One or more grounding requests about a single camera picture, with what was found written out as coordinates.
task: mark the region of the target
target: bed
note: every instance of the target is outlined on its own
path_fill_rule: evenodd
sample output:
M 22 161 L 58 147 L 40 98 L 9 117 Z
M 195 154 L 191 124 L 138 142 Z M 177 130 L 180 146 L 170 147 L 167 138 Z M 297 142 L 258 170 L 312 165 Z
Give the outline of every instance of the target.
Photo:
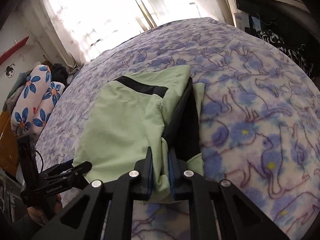
M 230 179 L 291 240 L 301 239 L 320 208 L 320 92 L 278 49 L 211 18 L 167 23 L 85 65 L 36 145 L 44 168 L 73 158 L 107 82 L 176 65 L 190 65 L 193 82 L 206 85 L 200 115 L 205 177 Z M 77 193 L 64 192 L 63 204 Z M 187 203 L 135 203 L 132 239 L 190 239 Z

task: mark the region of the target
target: silver screw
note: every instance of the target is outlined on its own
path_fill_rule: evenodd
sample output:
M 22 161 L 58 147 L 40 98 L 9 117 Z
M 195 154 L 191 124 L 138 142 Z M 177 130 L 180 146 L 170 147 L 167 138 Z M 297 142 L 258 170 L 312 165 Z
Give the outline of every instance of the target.
M 231 185 L 231 182 L 227 179 L 224 179 L 223 181 L 220 182 L 220 184 L 223 187 L 229 187 Z
M 193 171 L 186 170 L 186 171 L 184 171 L 183 175 L 186 177 L 192 177 L 194 175 L 194 173 L 193 173 Z
M 92 187 L 100 187 L 101 186 L 101 181 L 100 180 L 94 180 L 93 182 L 91 182 L 91 186 Z
M 139 176 L 139 171 L 130 171 L 129 176 L 132 178 L 138 177 Z

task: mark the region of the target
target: white wall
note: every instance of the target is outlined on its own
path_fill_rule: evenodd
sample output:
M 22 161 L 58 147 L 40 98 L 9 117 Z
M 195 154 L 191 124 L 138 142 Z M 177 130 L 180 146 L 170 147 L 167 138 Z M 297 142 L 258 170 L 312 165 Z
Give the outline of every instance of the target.
M 34 41 L 30 32 L 22 23 L 18 12 L 13 11 L 0 30 L 0 55 L 15 45 L 15 40 L 19 42 L 27 36 L 29 36 L 29 39 L 25 46 L 0 65 L 0 111 L 2 111 L 2 106 L 12 86 L 16 82 L 19 73 L 31 69 L 37 61 L 45 61 L 43 57 L 44 51 Z M 15 64 L 15 66 L 12 66 L 14 76 L 8 78 L 5 70 L 7 66 L 10 66 L 12 63 Z

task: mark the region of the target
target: black cable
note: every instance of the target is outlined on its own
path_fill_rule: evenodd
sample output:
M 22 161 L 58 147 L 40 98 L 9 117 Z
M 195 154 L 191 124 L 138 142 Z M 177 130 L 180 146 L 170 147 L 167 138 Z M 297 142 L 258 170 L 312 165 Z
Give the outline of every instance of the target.
M 38 152 L 37 150 L 35 150 L 35 151 L 36 151 L 36 153 L 39 154 L 39 156 L 40 156 L 40 158 L 41 158 L 41 161 L 42 161 L 41 172 L 42 172 L 42 171 L 43 171 L 43 159 L 42 159 L 42 156 L 41 156 L 40 152 Z

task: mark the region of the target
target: green garment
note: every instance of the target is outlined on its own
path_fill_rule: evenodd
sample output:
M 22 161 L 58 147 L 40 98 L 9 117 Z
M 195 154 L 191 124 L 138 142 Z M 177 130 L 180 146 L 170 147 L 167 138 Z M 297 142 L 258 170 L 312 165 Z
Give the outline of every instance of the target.
M 136 161 L 152 149 L 154 191 L 152 201 L 161 201 L 170 194 L 168 177 L 168 147 L 162 138 L 164 127 L 186 88 L 190 66 L 176 66 L 157 73 L 124 75 L 149 86 L 166 87 L 164 97 L 143 94 L 118 81 L 107 83 L 90 112 L 73 161 L 92 163 L 85 178 L 109 182 L 133 170 Z M 204 84 L 193 85 L 198 113 L 204 94 Z M 203 175 L 201 154 L 188 161 L 188 167 Z

